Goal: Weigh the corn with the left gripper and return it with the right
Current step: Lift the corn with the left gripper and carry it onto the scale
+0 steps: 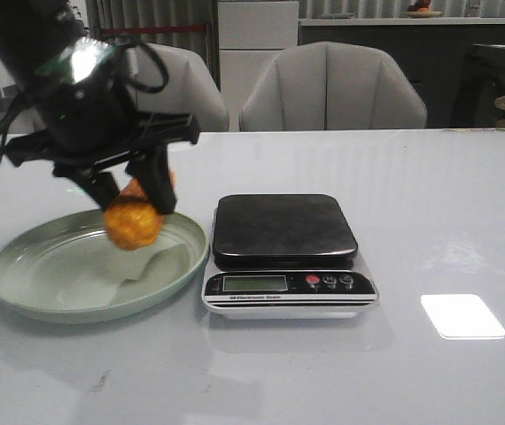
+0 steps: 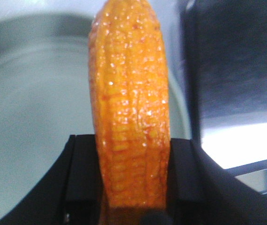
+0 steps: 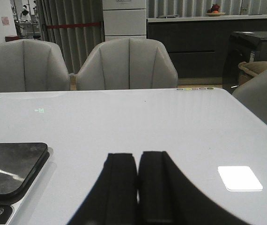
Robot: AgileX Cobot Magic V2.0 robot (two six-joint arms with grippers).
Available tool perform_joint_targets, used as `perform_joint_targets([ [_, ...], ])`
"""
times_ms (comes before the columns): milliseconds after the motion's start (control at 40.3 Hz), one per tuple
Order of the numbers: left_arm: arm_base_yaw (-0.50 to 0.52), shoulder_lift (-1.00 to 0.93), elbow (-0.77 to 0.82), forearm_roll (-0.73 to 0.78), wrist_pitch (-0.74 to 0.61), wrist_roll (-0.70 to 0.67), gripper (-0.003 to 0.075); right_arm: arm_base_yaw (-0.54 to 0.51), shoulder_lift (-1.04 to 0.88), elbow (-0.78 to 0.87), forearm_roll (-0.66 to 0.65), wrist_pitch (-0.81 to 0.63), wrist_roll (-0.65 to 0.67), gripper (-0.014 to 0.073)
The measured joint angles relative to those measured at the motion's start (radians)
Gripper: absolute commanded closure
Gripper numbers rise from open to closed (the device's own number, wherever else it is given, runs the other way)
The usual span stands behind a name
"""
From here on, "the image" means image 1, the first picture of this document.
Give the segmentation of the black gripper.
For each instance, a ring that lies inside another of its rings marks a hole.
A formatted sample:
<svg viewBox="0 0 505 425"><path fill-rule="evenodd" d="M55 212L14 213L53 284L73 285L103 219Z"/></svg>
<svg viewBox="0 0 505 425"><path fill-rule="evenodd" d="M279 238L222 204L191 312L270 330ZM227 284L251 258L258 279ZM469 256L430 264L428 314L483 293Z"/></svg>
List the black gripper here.
<svg viewBox="0 0 505 425"><path fill-rule="evenodd" d="M158 95L174 77L155 49L139 40L5 38L3 62L20 88L3 126L25 110L37 112L45 126L8 140L4 155L15 166L48 160L55 175L68 177L106 211L120 190L105 170L125 162L137 195L160 214L175 210L167 147L196 143L199 124L191 112L136 108L132 90Z"/></svg>

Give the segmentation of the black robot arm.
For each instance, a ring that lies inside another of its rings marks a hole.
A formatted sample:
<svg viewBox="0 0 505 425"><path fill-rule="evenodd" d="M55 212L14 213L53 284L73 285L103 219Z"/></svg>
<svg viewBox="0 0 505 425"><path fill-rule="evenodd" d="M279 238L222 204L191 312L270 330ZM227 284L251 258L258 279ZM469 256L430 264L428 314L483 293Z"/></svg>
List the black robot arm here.
<svg viewBox="0 0 505 425"><path fill-rule="evenodd" d="M158 212L172 213L167 146L195 143L198 121L190 113L136 108L132 90L157 94L170 80L156 53L156 85L131 77L126 52L141 46L130 35L120 44L86 36L64 1L0 1L0 59L19 87L0 120L0 138L27 109L44 123L41 131L8 139L4 155L15 166L49 160L55 176L75 182L102 209L120 192L110 169L124 164Z"/></svg>

